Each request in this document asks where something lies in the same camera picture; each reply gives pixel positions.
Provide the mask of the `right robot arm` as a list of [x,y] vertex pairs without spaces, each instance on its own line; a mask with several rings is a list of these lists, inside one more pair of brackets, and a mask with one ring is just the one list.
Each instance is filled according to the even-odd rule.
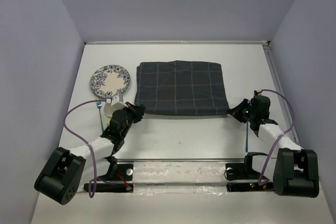
[[274,191],[279,196],[316,198],[319,194],[318,156],[293,142],[270,118],[270,99],[255,92],[250,100],[229,109],[260,140],[270,145],[268,153],[248,152],[243,163],[226,164],[228,191]]

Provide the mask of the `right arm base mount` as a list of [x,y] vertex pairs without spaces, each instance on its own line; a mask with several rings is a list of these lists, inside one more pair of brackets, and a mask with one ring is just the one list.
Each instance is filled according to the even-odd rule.
[[259,185],[260,174],[246,168],[243,163],[227,163],[225,166],[224,177],[228,181],[226,188],[229,193],[274,191],[272,182]]

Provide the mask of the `dark checked cloth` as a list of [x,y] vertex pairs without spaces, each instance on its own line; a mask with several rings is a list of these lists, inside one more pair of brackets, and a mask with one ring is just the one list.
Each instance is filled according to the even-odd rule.
[[225,115],[229,110],[221,64],[204,61],[142,62],[134,103],[147,114]]

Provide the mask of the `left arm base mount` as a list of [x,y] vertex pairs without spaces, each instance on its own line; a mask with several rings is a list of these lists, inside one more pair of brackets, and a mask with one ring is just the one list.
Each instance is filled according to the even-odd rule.
[[132,193],[133,172],[133,163],[118,163],[115,171],[98,177],[96,193]]

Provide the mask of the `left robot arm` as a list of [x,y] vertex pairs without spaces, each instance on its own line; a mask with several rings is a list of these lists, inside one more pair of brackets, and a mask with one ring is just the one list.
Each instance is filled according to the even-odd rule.
[[88,185],[88,194],[93,198],[98,181],[111,179],[117,171],[115,154],[124,145],[131,126],[143,119],[145,107],[126,103],[115,110],[109,125],[93,142],[79,134],[83,145],[73,149],[56,148],[38,175],[34,189],[61,205],[69,203],[77,190]]

